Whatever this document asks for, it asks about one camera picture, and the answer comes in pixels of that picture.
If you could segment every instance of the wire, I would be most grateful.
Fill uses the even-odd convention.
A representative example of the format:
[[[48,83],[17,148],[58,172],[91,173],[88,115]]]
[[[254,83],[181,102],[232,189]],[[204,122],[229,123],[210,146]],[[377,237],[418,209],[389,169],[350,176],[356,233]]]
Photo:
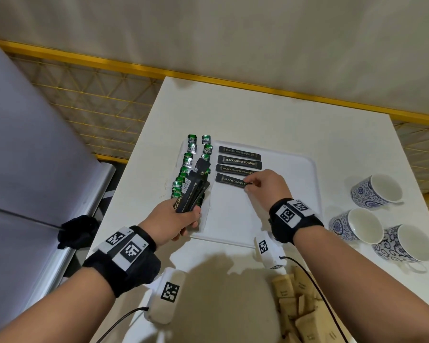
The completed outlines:
[[[327,306],[327,309],[329,309],[329,313],[330,313],[330,315],[331,315],[331,317],[332,317],[332,319],[333,319],[333,322],[335,323],[335,325],[337,326],[337,328],[338,328],[338,330],[340,331],[340,333],[341,333],[341,335],[342,335],[342,337],[343,337],[343,339],[345,340],[345,342],[346,343],[349,343],[348,342],[348,340],[346,339],[346,337],[345,337],[345,335],[343,334],[343,331],[342,331],[342,329],[341,329],[341,327],[340,327],[340,325],[338,324],[338,322],[337,322],[337,319],[335,318],[335,316],[334,316],[334,314],[332,313],[332,310],[330,309],[330,306],[329,306],[329,304],[328,304],[328,302],[326,301],[326,298],[324,297],[324,295],[322,294],[322,292],[321,292],[321,290],[320,290],[320,288],[316,285],[316,282],[313,280],[313,278],[310,276],[310,274],[307,272],[307,270],[306,269],[304,269],[304,267],[302,266],[302,265],[300,265],[296,260],[294,260],[294,259],[292,259],[291,257],[280,257],[280,259],[289,259],[289,260],[292,260],[292,261],[294,261],[301,269],[303,269],[303,271],[305,272],[305,274],[310,278],[310,280],[312,281],[312,283],[313,283],[313,285],[315,286],[315,288],[316,288],[316,290],[318,290],[318,292],[319,292],[319,294],[320,294],[320,296],[321,296],[321,298],[322,298],[322,300],[324,301],[324,303],[326,304],[326,306]]]
[[[125,318],[127,318],[129,315],[138,312],[138,311],[148,311],[149,307],[140,307],[140,308],[135,308],[133,310],[131,310],[130,312],[128,312],[126,315],[124,315],[121,319],[119,319],[117,322],[114,323],[113,326],[111,326],[108,331],[106,331],[103,336],[100,337],[100,339],[97,341],[97,343],[100,343],[110,332],[112,329],[114,329],[116,327],[117,324],[119,324],[122,320],[124,320]]]

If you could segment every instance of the porcelain mug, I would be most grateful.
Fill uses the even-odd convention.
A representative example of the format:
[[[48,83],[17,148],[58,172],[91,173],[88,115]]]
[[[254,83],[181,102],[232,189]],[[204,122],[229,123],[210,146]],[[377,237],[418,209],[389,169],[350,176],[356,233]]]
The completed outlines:
[[[383,240],[372,248],[385,260],[429,261],[429,237],[413,225],[401,224],[386,229]]]
[[[329,231],[342,240],[379,243],[383,239],[383,226],[368,209],[354,208],[329,221]]]
[[[362,208],[377,208],[399,202],[402,189],[392,177],[374,174],[351,188],[351,199]]]

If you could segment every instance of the left hand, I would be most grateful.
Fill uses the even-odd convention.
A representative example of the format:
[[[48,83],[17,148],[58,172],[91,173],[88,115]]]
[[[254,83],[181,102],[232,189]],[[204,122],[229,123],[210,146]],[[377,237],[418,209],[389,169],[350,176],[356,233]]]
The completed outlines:
[[[176,241],[179,234],[186,236],[188,234],[187,226],[195,228],[198,225],[200,207],[195,206],[192,212],[176,213],[173,208],[176,201],[176,198],[162,201],[145,220],[138,224],[151,236],[158,247],[171,239]]]

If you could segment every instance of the white sensor device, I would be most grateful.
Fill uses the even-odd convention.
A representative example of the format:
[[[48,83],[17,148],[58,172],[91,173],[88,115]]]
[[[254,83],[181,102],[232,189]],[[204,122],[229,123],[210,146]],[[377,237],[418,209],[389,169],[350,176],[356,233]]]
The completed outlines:
[[[286,264],[285,260],[280,259],[285,256],[285,251],[282,245],[275,241],[271,232],[259,232],[254,241],[265,268],[277,269]]]
[[[172,321],[186,275],[186,272],[171,267],[164,270],[159,286],[153,290],[148,301],[149,309],[144,313],[148,321],[159,324],[169,324]]]

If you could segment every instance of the gray panel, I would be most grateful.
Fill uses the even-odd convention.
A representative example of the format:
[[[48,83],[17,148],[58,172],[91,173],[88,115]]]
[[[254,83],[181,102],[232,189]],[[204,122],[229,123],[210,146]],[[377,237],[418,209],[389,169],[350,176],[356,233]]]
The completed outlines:
[[[0,328],[27,305],[58,231],[0,212]]]
[[[0,38],[429,113],[429,0],[0,0]]]
[[[0,209],[60,225],[108,173],[0,49]]]

